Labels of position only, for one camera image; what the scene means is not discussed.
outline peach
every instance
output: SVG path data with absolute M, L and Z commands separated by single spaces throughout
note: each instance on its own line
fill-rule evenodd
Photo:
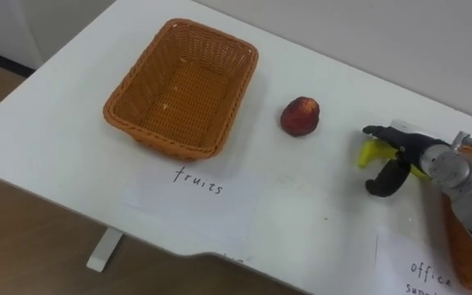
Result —
M 299 97 L 282 112 L 279 123 L 288 134 L 298 137 L 311 133 L 320 121 L 320 105 L 312 98 Z

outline white paper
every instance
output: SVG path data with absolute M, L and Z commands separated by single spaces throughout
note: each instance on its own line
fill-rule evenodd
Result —
M 238 249 L 246 242 L 262 185 L 262 178 L 244 170 L 148 167 L 129 183 L 122 201 L 176 229 Z
M 376 251 L 376 279 L 380 295 L 468 295 L 451 265 L 431 248 L 408 238 L 381 233 Z

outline orange wicker basket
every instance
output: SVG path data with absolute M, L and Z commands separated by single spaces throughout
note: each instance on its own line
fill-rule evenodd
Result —
M 105 120 L 180 160 L 213 157 L 225 144 L 256 69 L 251 44 L 173 19 L 109 97 Z
M 463 147 L 462 152 L 472 155 L 472 147 Z M 464 287 L 472 290 L 472 238 L 453 214 L 451 201 L 445 195 L 442 208 L 456 276 Z

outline wooden floor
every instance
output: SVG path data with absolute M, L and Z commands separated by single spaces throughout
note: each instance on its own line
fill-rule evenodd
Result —
M 23 80 L 0 69 L 0 101 Z M 85 263 L 104 231 L 0 182 L 0 294 L 300 294 L 219 258 L 178 258 L 132 238 L 99 274 Z

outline table surface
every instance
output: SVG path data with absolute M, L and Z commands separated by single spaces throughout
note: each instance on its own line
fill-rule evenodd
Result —
M 216 27 L 260 52 L 229 141 L 209 160 L 265 176 L 238 251 L 120 203 L 136 171 L 175 162 L 108 125 L 102 106 L 173 17 Z M 300 95 L 318 98 L 321 108 L 318 129 L 304 139 L 277 123 L 279 110 Z M 360 130 L 393 119 L 445 139 L 459 129 L 472 133 L 471 116 L 195 2 L 118 0 L 0 103 L 0 179 L 178 255 L 225 254 L 310 293 L 374 294 L 380 228 L 446 253 L 436 188 L 409 179 L 388 199 L 363 189 L 380 166 L 356 168 Z

